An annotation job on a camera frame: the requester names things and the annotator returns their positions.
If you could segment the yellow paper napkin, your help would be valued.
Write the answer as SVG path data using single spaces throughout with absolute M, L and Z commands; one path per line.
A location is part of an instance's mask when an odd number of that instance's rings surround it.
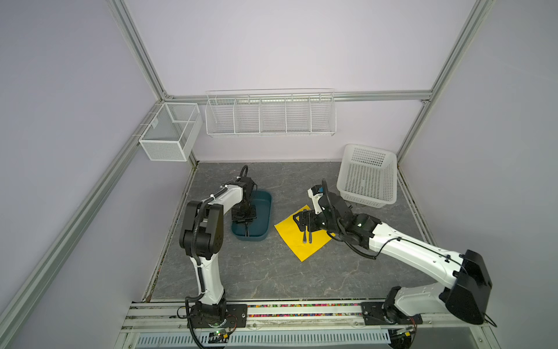
M 299 230 L 298 225 L 291 214 L 282 222 L 275 225 L 276 231 L 286 243 L 288 248 L 296 255 L 296 257 L 304 262 L 308 257 L 315 254 L 322 247 L 327 245 L 332 238 L 324 230 L 312 232 L 312 242 L 303 242 L 303 233 Z

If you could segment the teal plastic tray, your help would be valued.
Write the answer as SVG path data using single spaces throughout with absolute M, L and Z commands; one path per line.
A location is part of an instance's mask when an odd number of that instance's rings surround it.
M 251 222 L 233 222 L 232 234 L 241 241 L 263 241 L 270 230 L 271 208 L 273 198 L 265 190 L 252 193 L 251 206 L 255 209 L 255 218 Z

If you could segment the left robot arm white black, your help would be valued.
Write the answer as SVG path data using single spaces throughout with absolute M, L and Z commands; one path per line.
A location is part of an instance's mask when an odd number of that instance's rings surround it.
M 185 208 L 180 247 L 193 263 L 198 285 L 196 296 L 187 296 L 185 302 L 219 305 L 225 301 L 218 265 L 218 253 L 224 242 L 224 219 L 229 212 L 232 221 L 245 226 L 257 218 L 252 193 L 257 184 L 248 175 L 244 165 L 233 180 L 219 186 L 219 190 L 200 201 L 190 201 Z

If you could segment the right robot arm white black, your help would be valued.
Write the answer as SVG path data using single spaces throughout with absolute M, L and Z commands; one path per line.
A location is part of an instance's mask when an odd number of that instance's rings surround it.
M 472 250 L 445 250 L 408 236 L 364 213 L 354 213 L 326 182 L 311 187 L 312 209 L 294 214 L 293 220 L 311 241 L 315 231 L 325 231 L 368 260 L 385 254 L 434 279 L 427 286 L 394 286 L 384 302 L 368 316 L 377 324 L 418 324 L 423 314 L 451 314 L 468 324 L 491 323 L 487 314 L 493 288 L 483 257 Z

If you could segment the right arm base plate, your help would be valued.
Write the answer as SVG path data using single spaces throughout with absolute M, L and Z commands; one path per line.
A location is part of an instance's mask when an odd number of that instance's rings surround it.
M 407 316 L 394 306 L 387 306 L 383 302 L 362 302 L 360 305 L 367 326 L 423 324 L 420 314 Z

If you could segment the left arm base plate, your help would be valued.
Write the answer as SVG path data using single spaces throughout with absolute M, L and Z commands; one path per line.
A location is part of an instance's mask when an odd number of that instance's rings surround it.
M 190 307 L 188 316 L 195 329 L 244 328 L 248 319 L 248 305 L 220 303 L 205 305 L 201 302 Z

